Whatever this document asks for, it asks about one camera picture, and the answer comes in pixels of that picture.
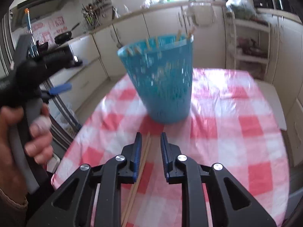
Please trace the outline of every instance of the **sleeve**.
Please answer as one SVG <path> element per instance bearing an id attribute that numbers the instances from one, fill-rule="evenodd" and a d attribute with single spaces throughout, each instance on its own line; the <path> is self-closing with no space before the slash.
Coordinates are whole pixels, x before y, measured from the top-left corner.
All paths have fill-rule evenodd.
<path id="1" fill-rule="evenodd" d="M 0 189 L 0 223 L 5 227 L 24 227 L 28 202 L 19 205 Z"/>

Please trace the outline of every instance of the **fingernail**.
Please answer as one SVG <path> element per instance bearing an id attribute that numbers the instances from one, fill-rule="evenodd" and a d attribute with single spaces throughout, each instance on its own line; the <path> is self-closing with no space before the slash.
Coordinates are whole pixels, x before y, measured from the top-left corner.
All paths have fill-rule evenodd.
<path id="1" fill-rule="evenodd" d="M 26 151 L 26 153 L 27 153 L 28 156 L 32 156 L 32 154 L 34 154 L 35 151 L 36 151 L 36 145 L 33 144 L 33 143 L 27 144 L 25 146 L 25 151 Z"/>
<path id="2" fill-rule="evenodd" d="M 35 138 L 39 135 L 39 127 L 36 124 L 32 124 L 30 127 L 31 136 Z"/>
<path id="3" fill-rule="evenodd" d="M 35 157 L 35 161 L 37 164 L 42 164 L 44 163 L 44 156 L 42 154 L 38 154 L 36 157 Z"/>

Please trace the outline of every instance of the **finger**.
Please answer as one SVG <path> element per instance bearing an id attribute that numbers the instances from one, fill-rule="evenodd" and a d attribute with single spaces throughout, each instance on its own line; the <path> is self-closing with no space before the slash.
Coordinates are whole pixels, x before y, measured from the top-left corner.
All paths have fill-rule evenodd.
<path id="1" fill-rule="evenodd" d="M 48 146 L 45 149 L 43 149 L 42 153 L 38 154 L 34 157 L 35 161 L 39 165 L 43 165 L 47 163 L 53 156 L 53 147 Z"/>
<path id="2" fill-rule="evenodd" d="M 49 116 L 49 109 L 46 103 L 43 103 L 42 105 L 41 114 L 47 117 Z"/>
<path id="3" fill-rule="evenodd" d="M 9 126 L 17 124 L 23 117 L 23 108 L 2 107 L 0 109 L 0 139 L 7 141 Z"/>
<path id="4" fill-rule="evenodd" d="M 25 144 L 24 149 L 28 156 L 35 157 L 40 154 L 52 142 L 52 134 L 49 131 L 47 134 L 42 135 L 31 142 Z"/>
<path id="5" fill-rule="evenodd" d="M 39 116 L 31 124 L 29 131 L 32 138 L 36 138 L 40 135 L 47 134 L 52 126 L 51 119 L 46 116 Z"/>

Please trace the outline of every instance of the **range hood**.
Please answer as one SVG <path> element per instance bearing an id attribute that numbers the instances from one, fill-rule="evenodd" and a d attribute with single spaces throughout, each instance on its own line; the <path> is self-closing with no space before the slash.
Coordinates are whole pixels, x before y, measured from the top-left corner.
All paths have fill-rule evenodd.
<path id="1" fill-rule="evenodd" d="M 24 9 L 28 8 L 31 15 L 31 21 L 34 22 L 40 18 L 60 10 L 69 0 L 27 0 L 18 4 L 10 10 L 12 14 L 11 30 L 26 26 Z"/>

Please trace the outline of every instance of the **metal screw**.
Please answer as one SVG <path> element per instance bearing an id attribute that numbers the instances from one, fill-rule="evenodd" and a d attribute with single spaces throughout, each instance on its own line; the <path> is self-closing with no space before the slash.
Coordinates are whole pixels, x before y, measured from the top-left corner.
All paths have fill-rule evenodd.
<path id="1" fill-rule="evenodd" d="M 220 171 L 220 170 L 222 170 L 223 169 L 223 166 L 220 164 L 220 163 L 216 163 L 216 164 L 214 164 L 214 169 L 215 170 L 217 170 L 217 171 Z"/>
<path id="2" fill-rule="evenodd" d="M 117 155 L 116 156 L 116 161 L 123 161 L 123 160 L 125 160 L 125 156 L 124 155 Z"/>
<path id="3" fill-rule="evenodd" d="M 180 154 L 180 155 L 178 156 L 178 160 L 179 160 L 179 161 L 186 161 L 186 160 L 187 160 L 187 156 L 184 155 L 184 154 Z"/>
<path id="4" fill-rule="evenodd" d="M 83 164 L 80 166 L 81 171 L 87 171 L 90 168 L 88 164 Z"/>

